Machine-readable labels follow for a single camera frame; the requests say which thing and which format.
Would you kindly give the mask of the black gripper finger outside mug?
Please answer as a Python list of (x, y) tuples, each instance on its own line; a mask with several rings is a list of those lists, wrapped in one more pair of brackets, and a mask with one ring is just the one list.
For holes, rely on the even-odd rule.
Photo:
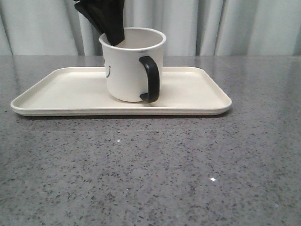
[(102, 26), (99, 24), (99, 20), (95, 12), (96, 3), (96, 0), (76, 0), (74, 7), (92, 24), (92, 26), (98, 32), (103, 32)]

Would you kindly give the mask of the black gripper finger inside mug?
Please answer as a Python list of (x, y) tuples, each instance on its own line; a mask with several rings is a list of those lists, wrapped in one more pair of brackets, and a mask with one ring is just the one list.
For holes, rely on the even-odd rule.
[(88, 3), (92, 24), (100, 34), (105, 34), (112, 46), (124, 39), (124, 0), (93, 0)]

